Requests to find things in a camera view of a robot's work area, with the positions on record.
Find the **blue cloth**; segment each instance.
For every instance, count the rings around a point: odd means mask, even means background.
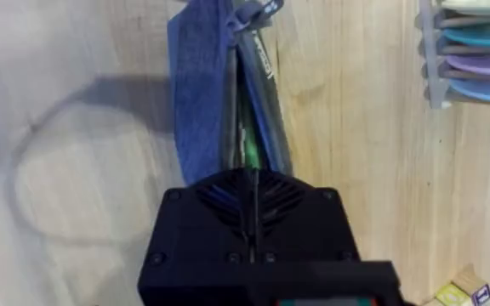
[[[220,171],[227,6],[226,0],[191,0],[168,23],[175,146],[187,184]]]

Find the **yellow block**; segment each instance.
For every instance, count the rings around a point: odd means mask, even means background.
[[[472,306],[472,299],[453,284],[445,285],[437,294],[436,299],[445,306]]]

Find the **purple plate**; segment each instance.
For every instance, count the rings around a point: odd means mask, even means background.
[[[462,71],[474,72],[490,76],[490,55],[485,56],[457,56],[446,57],[447,63]]]

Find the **wooden table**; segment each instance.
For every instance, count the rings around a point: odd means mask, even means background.
[[[140,305],[157,203],[182,185],[174,0],[0,0],[0,305]],[[490,282],[490,105],[430,110],[418,5],[294,0],[265,32],[297,176],[343,196],[364,258],[422,302]]]

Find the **wooden block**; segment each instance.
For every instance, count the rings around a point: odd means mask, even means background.
[[[475,306],[486,305],[490,300],[489,285],[474,273],[471,264],[466,266],[452,283],[470,296]]]
[[[433,299],[430,302],[423,304],[423,306],[443,306],[442,302],[438,301],[437,299]]]
[[[472,299],[454,284],[445,285],[436,294],[436,299],[445,306],[472,306]]]

